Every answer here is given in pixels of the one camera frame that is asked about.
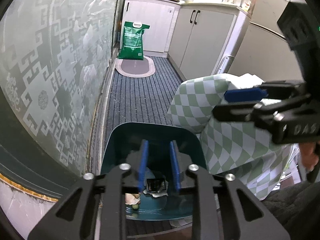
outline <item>person's leg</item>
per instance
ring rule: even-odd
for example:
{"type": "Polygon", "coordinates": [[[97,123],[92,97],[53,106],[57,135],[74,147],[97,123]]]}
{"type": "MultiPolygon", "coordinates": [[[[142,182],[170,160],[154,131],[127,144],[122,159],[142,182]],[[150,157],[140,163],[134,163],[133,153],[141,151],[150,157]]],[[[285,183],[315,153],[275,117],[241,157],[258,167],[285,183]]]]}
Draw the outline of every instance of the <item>person's leg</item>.
{"type": "Polygon", "coordinates": [[[262,203],[288,231],[291,240],[320,239],[320,182],[301,182],[273,191],[262,203]]]}

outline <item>cabinet handle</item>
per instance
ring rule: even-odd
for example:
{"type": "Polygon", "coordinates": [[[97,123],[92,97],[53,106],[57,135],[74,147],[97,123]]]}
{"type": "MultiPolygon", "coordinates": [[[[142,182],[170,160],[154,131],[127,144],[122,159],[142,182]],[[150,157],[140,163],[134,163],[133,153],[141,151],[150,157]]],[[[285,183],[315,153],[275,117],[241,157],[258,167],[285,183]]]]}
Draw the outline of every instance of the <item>cabinet handle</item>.
{"type": "Polygon", "coordinates": [[[192,19],[192,16],[193,16],[193,14],[196,12],[196,10],[193,10],[192,11],[192,14],[191,14],[191,17],[190,17],[190,23],[192,23],[192,21],[191,21],[191,19],[192,19]]]}
{"type": "Polygon", "coordinates": [[[197,14],[196,14],[196,17],[195,17],[195,24],[197,24],[196,19],[197,19],[198,13],[200,13],[200,10],[197,11],[197,14]]]}

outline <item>countertop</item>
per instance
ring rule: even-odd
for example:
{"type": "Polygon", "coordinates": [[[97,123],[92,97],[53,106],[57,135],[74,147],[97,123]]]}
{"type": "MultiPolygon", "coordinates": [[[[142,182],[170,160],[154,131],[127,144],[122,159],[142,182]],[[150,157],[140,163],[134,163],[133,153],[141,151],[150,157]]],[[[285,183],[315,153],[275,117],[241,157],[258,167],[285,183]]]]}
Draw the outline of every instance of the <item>countertop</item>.
{"type": "Polygon", "coordinates": [[[168,3],[180,5],[180,6],[193,6],[193,5],[208,5],[208,6],[224,6],[224,7],[229,7],[229,8],[236,8],[239,11],[243,12],[245,15],[251,18],[251,15],[249,15],[245,10],[243,10],[241,7],[235,5],[235,4],[230,4],[230,3],[193,3],[193,2],[188,2],[185,3],[184,1],[180,1],[179,3],[170,1],[170,0],[159,0],[159,1],[165,1],[168,3]]]}

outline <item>oval floor mat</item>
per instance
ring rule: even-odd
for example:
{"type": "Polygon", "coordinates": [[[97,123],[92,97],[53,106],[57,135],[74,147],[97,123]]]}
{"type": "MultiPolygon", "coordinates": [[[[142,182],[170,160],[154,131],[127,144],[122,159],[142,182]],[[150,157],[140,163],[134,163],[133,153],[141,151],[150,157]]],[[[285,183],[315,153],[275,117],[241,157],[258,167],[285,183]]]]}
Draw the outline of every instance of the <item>oval floor mat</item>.
{"type": "Polygon", "coordinates": [[[117,59],[116,70],[126,77],[148,77],[156,72],[155,63],[149,57],[143,60],[117,59]]]}

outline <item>hand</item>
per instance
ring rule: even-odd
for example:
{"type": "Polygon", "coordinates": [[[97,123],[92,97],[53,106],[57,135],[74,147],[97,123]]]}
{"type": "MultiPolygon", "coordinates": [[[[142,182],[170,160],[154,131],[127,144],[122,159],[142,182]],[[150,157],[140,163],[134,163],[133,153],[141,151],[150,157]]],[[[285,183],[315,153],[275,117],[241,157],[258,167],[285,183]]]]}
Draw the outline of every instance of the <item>hand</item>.
{"type": "Polygon", "coordinates": [[[312,171],[319,161],[319,157],[315,155],[316,143],[299,143],[302,165],[312,171]]]}

